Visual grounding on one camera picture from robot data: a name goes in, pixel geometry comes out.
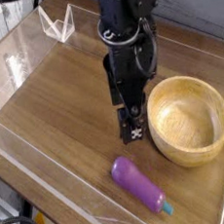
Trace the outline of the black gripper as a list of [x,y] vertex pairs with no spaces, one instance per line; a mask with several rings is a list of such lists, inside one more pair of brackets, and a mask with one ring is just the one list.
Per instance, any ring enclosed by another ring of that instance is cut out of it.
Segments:
[[108,47],[103,59],[112,105],[117,110],[120,136],[126,145],[142,139],[147,129],[144,88],[157,72],[156,24],[152,16],[141,19],[131,35],[118,37],[98,23],[97,33]]

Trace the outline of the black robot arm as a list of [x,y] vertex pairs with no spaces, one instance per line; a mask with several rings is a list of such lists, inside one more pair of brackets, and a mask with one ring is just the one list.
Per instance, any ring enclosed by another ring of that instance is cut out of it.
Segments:
[[97,34],[107,45],[103,59],[112,104],[118,107],[123,142],[143,137],[147,82],[157,73],[157,0],[98,0]]

